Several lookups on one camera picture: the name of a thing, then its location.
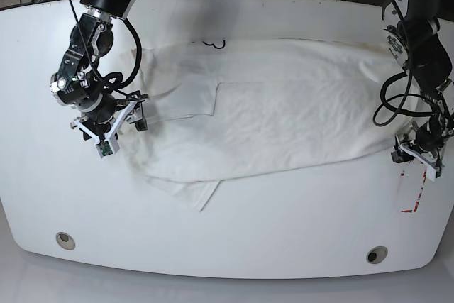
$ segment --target table surface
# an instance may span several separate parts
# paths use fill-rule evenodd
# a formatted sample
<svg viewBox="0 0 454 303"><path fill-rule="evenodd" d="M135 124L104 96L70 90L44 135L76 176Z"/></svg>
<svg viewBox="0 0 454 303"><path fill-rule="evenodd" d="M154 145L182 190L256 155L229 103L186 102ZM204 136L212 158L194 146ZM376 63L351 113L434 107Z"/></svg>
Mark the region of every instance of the table surface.
<svg viewBox="0 0 454 303"><path fill-rule="evenodd" d="M208 38L377 43L383 27L380 8L329 0L138 0L129 19L144 48ZM13 108L3 112L0 197L24 250L113 268L239 278L360 275L432 259L454 205L454 173L426 183L419 210L403 214L396 205L402 167L389 151L226 181L201 213L144 186L118 155L98 159L68 129L74 111L48 92L73 25L67 2L0 13L0 26L9 28L0 41L8 75L0 104ZM102 72L133 47L121 23L113 31ZM442 23L449 53L453 33ZM452 165L454 153L445 161ZM73 251L55 242L61 231L76 240ZM376 246L389 255L371 265L366 255Z"/></svg>

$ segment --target screw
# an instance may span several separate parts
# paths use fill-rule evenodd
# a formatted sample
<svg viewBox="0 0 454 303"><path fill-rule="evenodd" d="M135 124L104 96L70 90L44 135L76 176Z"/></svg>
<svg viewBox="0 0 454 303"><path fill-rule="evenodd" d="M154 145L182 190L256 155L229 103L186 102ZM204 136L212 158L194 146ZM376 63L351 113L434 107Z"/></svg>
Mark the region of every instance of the screw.
<svg viewBox="0 0 454 303"><path fill-rule="evenodd" d="M64 79L63 77L59 78L58 82L57 82L57 87L59 89L64 89L65 86L66 86L66 79Z"/></svg>

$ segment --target white table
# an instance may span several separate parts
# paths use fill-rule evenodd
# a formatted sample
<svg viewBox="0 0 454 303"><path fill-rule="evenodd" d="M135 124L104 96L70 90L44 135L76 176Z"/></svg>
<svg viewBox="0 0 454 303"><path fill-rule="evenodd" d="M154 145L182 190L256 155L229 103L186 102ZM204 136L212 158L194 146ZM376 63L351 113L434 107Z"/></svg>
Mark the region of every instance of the white table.
<svg viewBox="0 0 454 303"><path fill-rule="evenodd" d="M454 246L452 241L444 244L449 250ZM25 252L14 243L0 205L1 303L452 303L454 279L444 263L450 254L437 255L418 270L354 277L226 280L156 275Z"/></svg>
<svg viewBox="0 0 454 303"><path fill-rule="evenodd" d="M382 42L380 8L328 0L138 0L129 19L144 48L203 38ZM24 250L113 268L239 278L359 275L432 259L454 205L451 150L445 177L426 183L413 214L396 205L411 189L399 188L402 166L389 151L224 182L198 213L133 179L122 158L98 159L68 128L74 111L55 103L48 80L73 25L66 2L0 13L7 28L0 42L0 197ZM442 23L450 54L453 33ZM101 71L133 46L121 23L114 35ZM61 231L76 240L73 251L56 243ZM389 255L371 265L366 255L376 246Z"/></svg>

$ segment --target round hole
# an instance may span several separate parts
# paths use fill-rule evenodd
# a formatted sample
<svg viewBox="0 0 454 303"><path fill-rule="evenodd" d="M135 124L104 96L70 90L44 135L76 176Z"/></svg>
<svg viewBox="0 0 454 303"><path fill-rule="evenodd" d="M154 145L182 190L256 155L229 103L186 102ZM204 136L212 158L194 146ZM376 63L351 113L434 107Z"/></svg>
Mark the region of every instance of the round hole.
<svg viewBox="0 0 454 303"><path fill-rule="evenodd" d="M377 259L377 254L375 252L371 252L367 256L367 260L369 261L369 263L373 262L376 259Z"/></svg>
<svg viewBox="0 0 454 303"><path fill-rule="evenodd" d="M76 247L74 239L65 232L57 233L55 238L57 239L57 244L65 250L71 251Z"/></svg>
<svg viewBox="0 0 454 303"><path fill-rule="evenodd" d="M62 241L64 241L65 243L67 243L68 240L70 239L70 237L68 237L68 235L67 235L67 234L64 234L64 233L59 233L58 236L59 236L60 239L61 239Z"/></svg>
<svg viewBox="0 0 454 303"><path fill-rule="evenodd" d="M367 253L367 262L369 264L380 264L387 255L388 249L384 246L378 246Z"/></svg>

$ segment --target white cloth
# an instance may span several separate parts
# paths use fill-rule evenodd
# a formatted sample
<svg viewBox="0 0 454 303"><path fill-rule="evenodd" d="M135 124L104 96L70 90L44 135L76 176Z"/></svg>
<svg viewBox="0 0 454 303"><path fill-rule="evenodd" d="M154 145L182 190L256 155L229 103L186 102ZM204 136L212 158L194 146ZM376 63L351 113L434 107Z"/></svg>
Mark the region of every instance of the white cloth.
<svg viewBox="0 0 454 303"><path fill-rule="evenodd" d="M409 122L398 116L384 128L372 124L381 84L401 72L386 48L256 40L228 41L223 50L192 43L143 54L153 67L142 67L149 71L139 86L159 100L167 97L169 105L148 132L122 136L122 148L153 187L196 193L189 204L198 209L206 203L200 198L209 199L221 180L359 158L390 147ZM166 75L166 92L143 88L164 84ZM194 80L197 86L189 87ZM404 85L391 87L388 96L402 93ZM190 92L176 105L184 109L178 115L194 117L167 114L179 87ZM216 88L216 100L206 100ZM199 97L203 106L196 105ZM160 113L161 102L154 99ZM410 98L405 108L416 104ZM378 119L387 117L384 111Z"/></svg>

